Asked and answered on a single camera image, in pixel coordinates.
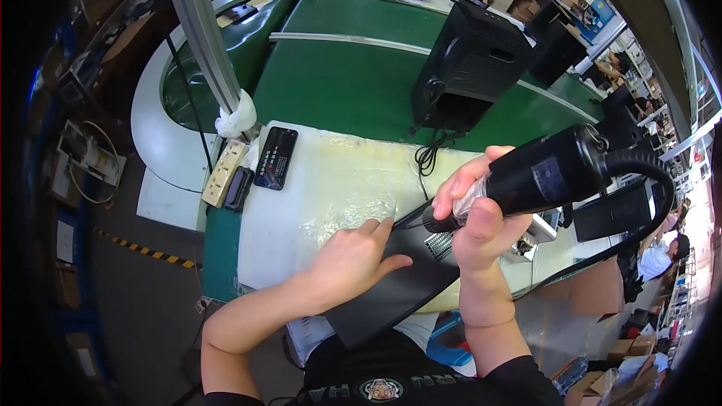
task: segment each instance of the gray floor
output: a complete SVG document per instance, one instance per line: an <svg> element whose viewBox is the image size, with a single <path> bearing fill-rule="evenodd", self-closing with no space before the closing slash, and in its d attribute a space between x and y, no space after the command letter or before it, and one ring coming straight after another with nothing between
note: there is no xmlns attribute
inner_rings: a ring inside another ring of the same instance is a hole
<svg viewBox="0 0 722 406"><path fill-rule="evenodd" d="M144 165L131 157L113 207L93 209L92 226L158 251L201 262L203 235L136 216ZM110 369L124 404L171 404L199 380L198 353L190 351L202 315L195 309L201 294L193 269L171 265L121 247L94 234L89 257L102 316ZM658 283L645 285L637 302L601 323L599 317L574 317L566 302L534 296L517 303L517 320L540 368L553 374L572 357L606 356L619 328L637 307L647 308ZM302 372L282 352L282 331L250 355L260 391L269 401L293 396ZM188 404L203 404L196 396Z"/></svg>

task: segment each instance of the electric screwdriver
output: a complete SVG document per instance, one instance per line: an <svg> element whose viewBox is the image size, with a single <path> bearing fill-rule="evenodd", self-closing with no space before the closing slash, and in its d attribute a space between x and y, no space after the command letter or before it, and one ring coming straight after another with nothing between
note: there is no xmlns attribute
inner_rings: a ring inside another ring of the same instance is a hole
<svg viewBox="0 0 722 406"><path fill-rule="evenodd" d="M447 218L434 218L429 205L422 216L424 227L433 233L461 228L477 197L493 199L504 216L511 217L582 201L608 187L612 176L627 172L671 180L651 154L607 152L608 148L606 138L590 124L576 124L551 137L532 140L493 161L490 172L454 201Z"/></svg>

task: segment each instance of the yellow black hazard tape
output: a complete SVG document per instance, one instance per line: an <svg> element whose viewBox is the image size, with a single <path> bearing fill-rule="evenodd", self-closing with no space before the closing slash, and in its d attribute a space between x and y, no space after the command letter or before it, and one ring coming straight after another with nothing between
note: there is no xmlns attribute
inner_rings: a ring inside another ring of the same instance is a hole
<svg viewBox="0 0 722 406"><path fill-rule="evenodd" d="M112 241L113 243L117 243L117 244L121 245L122 247L132 249L134 251L138 251L139 253L144 254L144 255L149 255L150 257L153 257L154 259L165 260L166 262L180 265L185 268L193 268L194 266L196 266L196 264L194 262L192 262L191 260L182 259L182 258L176 257L176 256L171 256L164 252L155 251L153 249L142 247L135 243L130 243L127 240L119 239L118 237L114 237L107 232L103 232L102 230L99 230L98 228L93 228L93 233L96 233L97 235L99 235L101 237L105 237L106 239ZM201 268L203 268L203 264L198 264L198 269L200 270Z"/></svg>

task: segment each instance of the hand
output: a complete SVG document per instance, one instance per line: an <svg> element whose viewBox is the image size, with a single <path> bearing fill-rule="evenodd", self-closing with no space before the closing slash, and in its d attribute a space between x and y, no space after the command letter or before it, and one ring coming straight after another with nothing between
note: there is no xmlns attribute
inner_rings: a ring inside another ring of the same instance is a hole
<svg viewBox="0 0 722 406"><path fill-rule="evenodd" d="M300 273L304 285L320 298L325 312L366 292L382 277L413 263L409 256L393 255L383 261L393 219L367 220L358 229L337 231L321 247L310 269Z"/></svg>
<svg viewBox="0 0 722 406"><path fill-rule="evenodd" d="M512 146L489 146L483 156L457 169L439 186L432 202L434 218L443 220L448 217L454 200L461 199L477 179L489 172L489 163L513 149ZM486 197L474 200L466 226L456 231L451 243L462 273L490 267L530 225L531 215L504 219L499 205L493 200Z"/></svg>

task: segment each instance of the printed logo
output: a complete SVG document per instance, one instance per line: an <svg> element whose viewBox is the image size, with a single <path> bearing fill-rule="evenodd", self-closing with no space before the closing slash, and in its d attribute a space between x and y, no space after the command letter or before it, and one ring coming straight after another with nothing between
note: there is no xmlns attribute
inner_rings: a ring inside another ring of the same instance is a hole
<svg viewBox="0 0 722 406"><path fill-rule="evenodd" d="M385 403L402 396L403 387L401 383L391 378L370 379L361 384L359 388L361 395L374 403Z"/></svg>

